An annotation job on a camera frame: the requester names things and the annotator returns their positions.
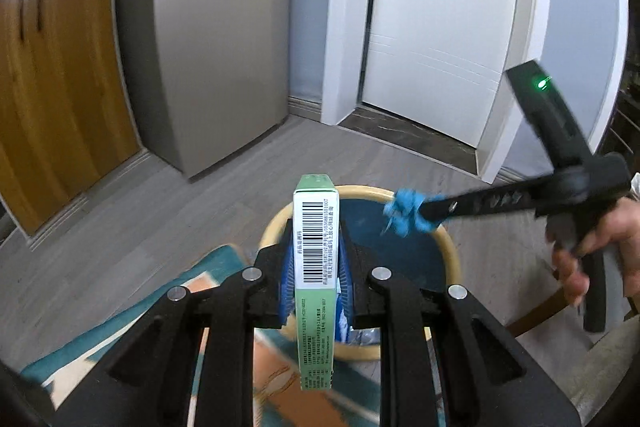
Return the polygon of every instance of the green led light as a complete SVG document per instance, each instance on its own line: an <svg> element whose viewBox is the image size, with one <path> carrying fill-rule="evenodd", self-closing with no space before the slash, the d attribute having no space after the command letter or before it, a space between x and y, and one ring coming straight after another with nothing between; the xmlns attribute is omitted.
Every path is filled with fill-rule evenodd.
<svg viewBox="0 0 640 427"><path fill-rule="evenodd" d="M543 78L542 80L539 81L538 85L538 89L544 91L547 87L549 87L549 81L551 79L549 77Z"/></svg>

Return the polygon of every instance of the barcode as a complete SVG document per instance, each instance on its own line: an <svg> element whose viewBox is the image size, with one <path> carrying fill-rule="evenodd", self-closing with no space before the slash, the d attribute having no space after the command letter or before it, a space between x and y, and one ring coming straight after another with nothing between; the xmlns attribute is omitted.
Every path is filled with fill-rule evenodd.
<svg viewBox="0 0 640 427"><path fill-rule="evenodd" d="M302 203L302 280L306 283L323 282L323 218L322 201Z"/></svg>

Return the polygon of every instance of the green and white box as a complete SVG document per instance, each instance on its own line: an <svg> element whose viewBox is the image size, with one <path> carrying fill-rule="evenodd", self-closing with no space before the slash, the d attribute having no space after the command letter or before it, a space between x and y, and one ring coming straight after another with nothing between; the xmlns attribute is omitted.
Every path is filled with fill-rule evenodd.
<svg viewBox="0 0 640 427"><path fill-rule="evenodd" d="M330 389L334 371L340 197L326 174L293 193L298 362L302 389Z"/></svg>

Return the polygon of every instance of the human hand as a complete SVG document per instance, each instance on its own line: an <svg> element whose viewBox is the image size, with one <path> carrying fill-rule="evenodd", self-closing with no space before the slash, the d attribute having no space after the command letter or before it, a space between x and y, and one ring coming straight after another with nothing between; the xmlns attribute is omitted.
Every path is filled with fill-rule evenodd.
<svg viewBox="0 0 640 427"><path fill-rule="evenodd" d="M555 240L548 232L547 239ZM609 243L618 243L622 254L625 296L640 294L640 203L628 198L620 199L615 208L602 216L596 228L585 236L576 253L588 254ZM567 302L572 306L580 305L589 289L589 277L581 272L578 260L556 243L552 263L558 268Z"/></svg>

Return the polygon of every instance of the blue stool seat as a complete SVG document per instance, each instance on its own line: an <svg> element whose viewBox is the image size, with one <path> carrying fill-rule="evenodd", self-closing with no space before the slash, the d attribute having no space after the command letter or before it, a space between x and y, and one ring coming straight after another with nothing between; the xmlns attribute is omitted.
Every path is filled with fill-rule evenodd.
<svg viewBox="0 0 640 427"><path fill-rule="evenodd" d="M340 200L340 219L351 240L369 248L380 266L397 271L421 288L442 292L446 289L446 269L438 244L428 233L412 230L399 237L386 229L388 218L383 203L360 199Z"/></svg>

